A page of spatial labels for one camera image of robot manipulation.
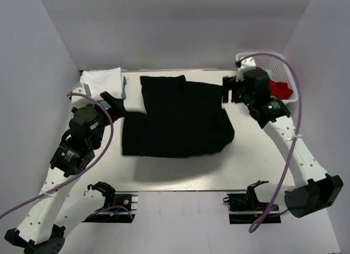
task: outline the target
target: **white cloth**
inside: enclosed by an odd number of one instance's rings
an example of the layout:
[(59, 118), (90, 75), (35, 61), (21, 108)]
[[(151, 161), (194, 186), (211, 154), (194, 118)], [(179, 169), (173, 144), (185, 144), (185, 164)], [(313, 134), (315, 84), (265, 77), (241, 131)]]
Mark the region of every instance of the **white cloth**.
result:
[(107, 91), (114, 98), (123, 97), (123, 75), (121, 68), (98, 71), (83, 71), (80, 82), (87, 84), (91, 97), (95, 100), (103, 100), (100, 94)]

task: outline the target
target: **gray wall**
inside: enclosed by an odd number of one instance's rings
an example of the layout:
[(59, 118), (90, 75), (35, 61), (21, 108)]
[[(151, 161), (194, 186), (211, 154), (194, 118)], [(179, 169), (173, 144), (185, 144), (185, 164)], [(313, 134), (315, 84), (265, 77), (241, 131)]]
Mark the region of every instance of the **gray wall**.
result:
[(42, 0), (79, 69), (231, 68), (281, 52), (309, 0)]
[(311, 0), (283, 55), (304, 97), (301, 130), (318, 161), (345, 183), (328, 209), (342, 253), (350, 253), (350, 0)]
[[(39, 192), (69, 117), (78, 70), (40, 0), (0, 0), (0, 212)], [(0, 220), (3, 240), (24, 207)]]

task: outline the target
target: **black garment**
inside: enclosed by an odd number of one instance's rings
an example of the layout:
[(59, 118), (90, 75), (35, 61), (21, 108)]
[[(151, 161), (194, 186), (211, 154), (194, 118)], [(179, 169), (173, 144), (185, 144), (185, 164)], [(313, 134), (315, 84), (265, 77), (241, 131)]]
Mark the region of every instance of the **black garment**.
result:
[(122, 154), (189, 157), (221, 151), (234, 138), (221, 108), (222, 87), (174, 78), (141, 77), (146, 114), (127, 112)]

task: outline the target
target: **laundry basket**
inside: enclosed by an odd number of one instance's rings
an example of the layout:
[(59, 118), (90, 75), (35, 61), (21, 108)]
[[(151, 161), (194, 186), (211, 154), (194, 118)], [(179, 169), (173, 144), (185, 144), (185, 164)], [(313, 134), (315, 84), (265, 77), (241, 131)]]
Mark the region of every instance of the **laundry basket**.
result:
[[(245, 57), (250, 54), (254, 54), (255, 52), (245, 52), (239, 53), (236, 55), (236, 61), (240, 60), (242, 57)], [(277, 55), (284, 59), (284, 57), (278, 53), (271, 53)], [(298, 101), (298, 92), (295, 87), (294, 79), (285, 64), (281, 61), (273, 58), (272, 56), (254, 56), (253, 57), (256, 63), (256, 66), (265, 70), (271, 80), (275, 82), (286, 82), (288, 83), (288, 87), (293, 90), (293, 94), (285, 100), (282, 100), (284, 104), (288, 104), (291, 102)]]

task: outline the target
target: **white table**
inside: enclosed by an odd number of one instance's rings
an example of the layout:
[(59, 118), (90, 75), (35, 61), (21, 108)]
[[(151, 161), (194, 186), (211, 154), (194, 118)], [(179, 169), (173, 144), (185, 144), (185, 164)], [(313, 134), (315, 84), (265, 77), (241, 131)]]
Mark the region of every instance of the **white table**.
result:
[[(139, 77), (185, 75), (187, 81), (222, 84), (225, 75), (236, 71), (172, 70), (126, 72), (125, 108), (145, 111)], [(88, 184), (105, 181), (119, 191), (212, 191), (239, 190), (262, 180), (277, 183), (284, 167), (284, 159), (274, 143), (248, 114), (243, 104), (226, 105), (226, 111), (235, 129), (235, 138), (221, 153), (188, 159), (123, 157), (121, 130), (123, 120), (114, 123), (113, 142), (100, 162), (75, 185), (81, 192)], [(109, 137), (107, 127), (102, 147)], [(291, 174), (286, 185), (293, 185)]]
[[(127, 72), (127, 110), (144, 110), (140, 75), (176, 76), (188, 81), (221, 84), (227, 71)], [(274, 143), (248, 115), (244, 105), (226, 107), (235, 128), (234, 141), (214, 156), (172, 160), (121, 156), (121, 126), (106, 156), (73, 187), (62, 210), (83, 196), (87, 184), (105, 181), (119, 191), (139, 192), (131, 224), (82, 223), (67, 238), (62, 254), (211, 254), (278, 253), (327, 254), (339, 252), (328, 214), (318, 211), (304, 218), (282, 216), (281, 224), (230, 225), (225, 192), (245, 189), (259, 179), (277, 182), (284, 160)], [(104, 134), (106, 144), (109, 129)], [(288, 174), (285, 184), (293, 184)]]

